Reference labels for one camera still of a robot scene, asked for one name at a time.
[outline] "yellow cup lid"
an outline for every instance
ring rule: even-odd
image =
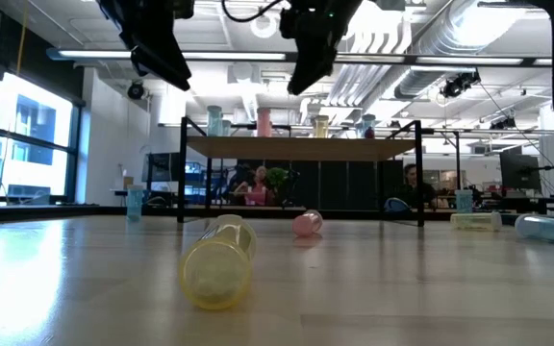
[[[179,284],[202,309],[226,309],[245,295],[251,281],[249,257],[233,241],[202,239],[181,258]]]

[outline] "robotic arm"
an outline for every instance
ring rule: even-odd
[[[102,12],[117,26],[121,40],[132,52],[132,64],[140,76],[151,72],[172,85],[188,90],[191,77],[181,49],[172,34],[175,19],[193,16],[194,0],[97,0]],[[330,75],[337,45],[363,1],[369,0],[288,0],[282,10],[280,31],[293,38],[298,49],[294,74],[288,91],[303,92],[320,78]],[[508,0],[546,10],[554,21],[554,0]],[[375,0],[381,8],[394,7],[404,0]]]

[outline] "wooden shelf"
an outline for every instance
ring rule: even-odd
[[[411,139],[190,136],[188,146],[213,159],[385,161],[414,149]]]

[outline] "yellow plastic cup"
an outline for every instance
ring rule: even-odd
[[[179,284],[202,309],[236,305],[251,283],[256,233],[238,215],[221,215],[181,257]]]

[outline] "green plant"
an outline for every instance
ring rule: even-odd
[[[283,168],[270,168],[266,171],[266,180],[271,188],[281,187],[288,178],[288,171]]]

